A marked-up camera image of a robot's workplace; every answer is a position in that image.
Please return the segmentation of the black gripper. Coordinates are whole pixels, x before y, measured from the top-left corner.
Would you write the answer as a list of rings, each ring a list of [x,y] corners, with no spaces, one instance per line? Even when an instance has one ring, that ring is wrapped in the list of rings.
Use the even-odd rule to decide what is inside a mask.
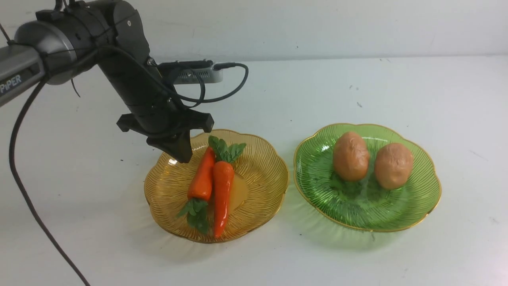
[[[185,108],[162,93],[151,97],[140,93],[120,93],[119,96],[129,114],[120,116],[118,128],[122,132],[132,131],[146,136],[148,145],[180,163],[192,159],[190,132],[194,129],[210,132],[215,123],[211,114]]]

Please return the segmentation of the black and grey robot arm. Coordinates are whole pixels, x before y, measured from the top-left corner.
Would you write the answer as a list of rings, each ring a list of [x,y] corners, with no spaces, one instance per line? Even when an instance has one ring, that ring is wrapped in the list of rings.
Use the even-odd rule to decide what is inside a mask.
[[[183,104],[163,64],[150,56],[141,16],[125,0],[56,1],[52,10],[18,27],[1,48],[1,105],[27,89],[61,85],[100,67],[129,109],[117,122],[123,131],[147,138],[147,144],[188,163],[190,131],[210,132],[214,120]]]

